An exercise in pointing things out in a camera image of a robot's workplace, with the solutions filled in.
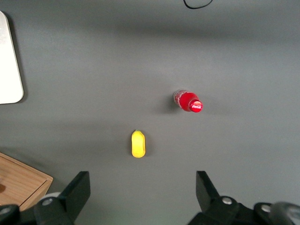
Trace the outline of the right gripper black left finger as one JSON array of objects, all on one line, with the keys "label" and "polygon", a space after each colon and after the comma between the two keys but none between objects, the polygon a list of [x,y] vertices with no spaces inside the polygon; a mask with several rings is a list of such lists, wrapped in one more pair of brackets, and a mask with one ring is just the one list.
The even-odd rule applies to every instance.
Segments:
[{"label": "right gripper black left finger", "polygon": [[34,206],[38,225],[73,225],[90,197],[90,174],[79,172],[58,196],[48,196]]}]

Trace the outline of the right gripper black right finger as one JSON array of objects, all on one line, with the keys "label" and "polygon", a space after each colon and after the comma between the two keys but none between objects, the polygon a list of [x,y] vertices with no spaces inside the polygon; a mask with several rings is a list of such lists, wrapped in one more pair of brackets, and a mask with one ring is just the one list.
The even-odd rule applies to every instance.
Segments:
[{"label": "right gripper black right finger", "polygon": [[231,225],[239,212],[239,204],[231,197],[220,196],[205,171],[196,172],[196,197],[201,208],[190,225]]}]

